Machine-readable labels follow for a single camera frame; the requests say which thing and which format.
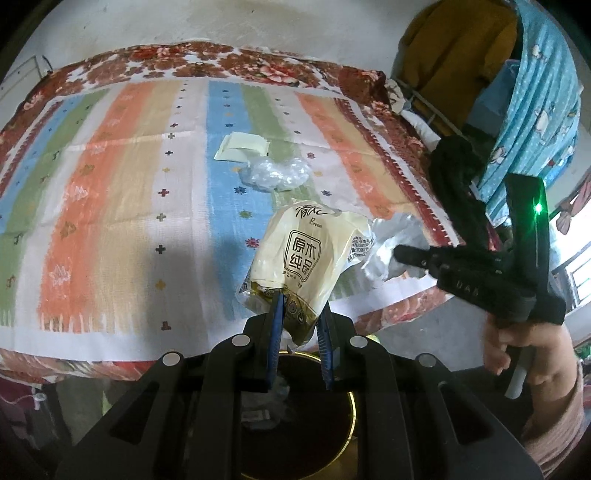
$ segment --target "plastic wrapper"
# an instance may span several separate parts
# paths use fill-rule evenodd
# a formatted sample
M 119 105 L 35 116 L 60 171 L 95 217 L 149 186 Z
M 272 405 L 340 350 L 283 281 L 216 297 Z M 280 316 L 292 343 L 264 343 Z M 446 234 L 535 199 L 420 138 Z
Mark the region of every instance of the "plastic wrapper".
M 237 298 L 256 314 L 269 310 L 280 290 L 285 298 L 284 328 L 295 346 L 306 343 L 340 276 L 358 265 L 370 283 L 407 272 L 394 260 L 399 244 L 428 248 L 419 220 L 396 213 L 391 220 L 341 212 L 314 202 L 294 202 L 278 210 L 267 226 Z
M 240 171 L 240 179 L 245 185 L 265 192 L 284 192 L 303 185 L 310 174 L 310 166 L 301 158 L 275 163 L 269 157 L 256 156 L 249 157 L 248 166 Z
M 281 375 L 267 393 L 242 392 L 242 424 L 251 430 L 271 430 L 290 419 L 287 397 L 290 386 Z
M 397 245 L 429 248 L 421 220 L 409 213 L 395 213 L 390 220 L 376 218 L 372 222 L 372 233 L 372 248 L 363 257 L 360 266 L 368 280 L 375 283 L 404 274 L 415 278 L 425 276 L 423 268 L 398 263 L 392 255 Z

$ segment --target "pink sleeve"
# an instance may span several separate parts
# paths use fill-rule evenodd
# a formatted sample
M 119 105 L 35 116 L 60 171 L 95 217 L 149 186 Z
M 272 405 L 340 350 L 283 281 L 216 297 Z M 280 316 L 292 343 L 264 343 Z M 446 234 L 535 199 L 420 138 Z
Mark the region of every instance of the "pink sleeve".
M 578 444 L 584 433 L 583 420 L 583 372 L 579 367 L 570 404 L 560 420 L 537 437 L 531 436 L 531 418 L 524 427 L 523 445 L 542 469 L 544 477 L 548 477 Z

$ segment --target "bed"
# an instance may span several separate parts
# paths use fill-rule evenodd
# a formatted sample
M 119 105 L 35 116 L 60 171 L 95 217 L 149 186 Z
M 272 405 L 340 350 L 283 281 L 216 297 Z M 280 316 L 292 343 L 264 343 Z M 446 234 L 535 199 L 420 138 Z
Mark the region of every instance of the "bed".
M 0 134 L 0 375 L 135 380 L 163 352 L 242 330 L 234 292 L 273 211 L 315 200 L 458 237 L 426 149 L 392 114 L 382 72 L 196 41 L 106 52 L 48 75 Z M 213 155 L 232 131 L 313 176 L 244 186 Z M 352 270 L 331 298 L 367 335 L 444 302 L 429 276 L 379 288 Z

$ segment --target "blue curtain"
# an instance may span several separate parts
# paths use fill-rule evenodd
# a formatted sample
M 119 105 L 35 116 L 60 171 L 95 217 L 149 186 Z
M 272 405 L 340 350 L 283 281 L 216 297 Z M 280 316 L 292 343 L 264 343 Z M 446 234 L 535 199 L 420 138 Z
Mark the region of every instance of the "blue curtain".
M 519 73 L 478 186 L 495 226 L 509 215 L 505 175 L 540 176 L 549 187 L 572 158 L 580 118 L 577 71 L 562 33 L 528 0 L 515 0 L 515 6 L 523 27 Z

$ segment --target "yellow jacket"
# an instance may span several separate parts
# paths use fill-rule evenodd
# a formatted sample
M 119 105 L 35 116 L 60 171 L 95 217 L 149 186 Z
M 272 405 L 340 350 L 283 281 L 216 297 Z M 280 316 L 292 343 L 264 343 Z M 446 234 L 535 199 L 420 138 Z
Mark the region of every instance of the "yellow jacket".
M 441 0 L 427 7 L 402 38 L 408 46 L 402 80 L 461 128 L 509 59 L 517 21 L 502 0 Z

